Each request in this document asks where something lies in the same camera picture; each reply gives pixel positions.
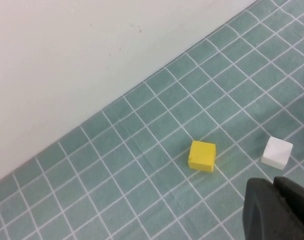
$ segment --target teal tile floor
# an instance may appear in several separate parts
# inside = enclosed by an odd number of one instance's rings
[[[241,240],[246,181],[274,176],[304,186],[304,0],[256,2],[2,179],[0,240]]]

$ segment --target cube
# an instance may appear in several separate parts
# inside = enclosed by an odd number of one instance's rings
[[[216,157],[216,146],[213,143],[193,141],[188,166],[205,172],[212,172]]]
[[[271,136],[266,144],[261,162],[283,170],[290,157],[292,148],[293,144]]]

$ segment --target white block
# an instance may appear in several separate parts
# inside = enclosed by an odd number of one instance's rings
[[[292,148],[293,144],[271,136],[266,144],[261,162],[283,170],[290,157]]]

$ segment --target wall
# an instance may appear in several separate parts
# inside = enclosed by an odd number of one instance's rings
[[[0,1],[0,178],[252,2]]]

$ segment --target yellow cube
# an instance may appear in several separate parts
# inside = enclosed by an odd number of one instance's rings
[[[216,146],[213,143],[193,141],[190,155],[188,156],[188,166],[205,172],[212,172],[216,157]]]

